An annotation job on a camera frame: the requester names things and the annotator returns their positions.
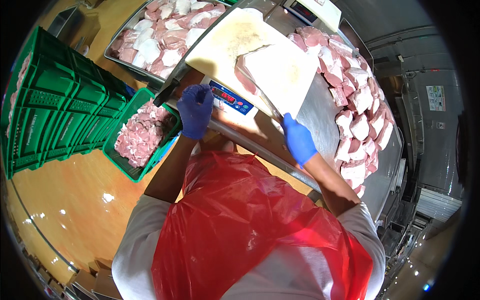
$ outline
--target scale display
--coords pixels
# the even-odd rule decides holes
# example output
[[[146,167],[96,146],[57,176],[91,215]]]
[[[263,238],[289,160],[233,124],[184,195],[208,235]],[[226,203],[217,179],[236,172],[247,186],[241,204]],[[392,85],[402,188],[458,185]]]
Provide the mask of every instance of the scale display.
[[[218,101],[215,106],[221,110],[227,111],[234,109],[245,116],[252,110],[258,111],[252,103],[230,91],[218,82],[210,80],[209,85],[212,87],[212,94],[214,98]]]

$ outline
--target metal wall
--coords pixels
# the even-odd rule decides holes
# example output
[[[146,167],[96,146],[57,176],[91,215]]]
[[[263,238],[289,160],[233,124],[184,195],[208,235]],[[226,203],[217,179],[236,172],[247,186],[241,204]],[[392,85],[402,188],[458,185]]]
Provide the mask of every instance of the metal wall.
[[[408,77],[413,77],[409,80],[409,90],[418,92],[423,113],[424,154],[419,181],[461,198],[462,187],[458,184],[455,154],[457,116],[463,105],[455,67],[441,36],[434,27],[426,27],[369,43],[393,32],[432,25],[431,19],[415,0],[333,2],[367,44],[374,60],[395,61],[398,54],[404,58],[402,69]],[[426,71],[408,72],[423,69]],[[446,111],[430,111],[427,85],[444,86]],[[437,122],[445,123],[445,129],[437,129]]]

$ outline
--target blue nitrile glove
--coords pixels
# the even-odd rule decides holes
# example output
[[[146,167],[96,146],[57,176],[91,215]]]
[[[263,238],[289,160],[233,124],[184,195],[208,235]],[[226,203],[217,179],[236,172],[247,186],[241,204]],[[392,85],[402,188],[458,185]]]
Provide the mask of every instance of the blue nitrile glove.
[[[177,109],[183,124],[182,134],[191,139],[200,140],[212,116],[212,88],[208,84],[187,86],[177,102]]]
[[[307,127],[292,119],[290,113],[285,114],[282,127],[288,150],[300,166],[305,165],[317,153],[312,134]]]

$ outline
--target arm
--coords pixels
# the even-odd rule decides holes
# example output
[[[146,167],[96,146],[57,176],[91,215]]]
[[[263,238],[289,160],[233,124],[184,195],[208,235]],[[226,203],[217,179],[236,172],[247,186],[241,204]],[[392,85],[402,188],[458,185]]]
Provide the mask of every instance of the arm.
[[[335,217],[353,208],[360,199],[352,188],[318,153],[310,131],[286,114],[283,121],[285,142],[292,156],[320,186],[328,209]]]
[[[177,144],[145,189],[145,195],[174,203],[177,199],[193,147],[205,134],[213,110],[208,84],[188,86],[177,102],[183,130]]]

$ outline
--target person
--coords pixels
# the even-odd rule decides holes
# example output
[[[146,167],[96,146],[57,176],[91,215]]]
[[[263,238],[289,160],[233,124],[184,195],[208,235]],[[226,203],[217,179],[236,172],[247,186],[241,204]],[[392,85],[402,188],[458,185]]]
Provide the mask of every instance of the person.
[[[384,279],[385,253],[372,217],[318,153],[306,127],[286,114],[286,145],[317,181],[331,213],[271,176],[254,156],[191,155],[212,114],[209,85],[188,86],[177,108],[182,134],[133,208],[113,259],[113,279],[124,300],[375,298]],[[228,178],[236,176],[240,180]],[[184,197],[175,203],[182,185]],[[217,221],[222,214],[229,215],[225,223]],[[291,222],[295,217],[301,220]],[[288,233],[278,234],[283,228]],[[229,230],[236,234],[228,235]],[[238,233],[247,230],[260,237],[245,239]],[[247,249],[239,246],[243,241]],[[259,250],[252,254],[252,248]],[[196,270],[193,263],[199,258],[207,264]]]

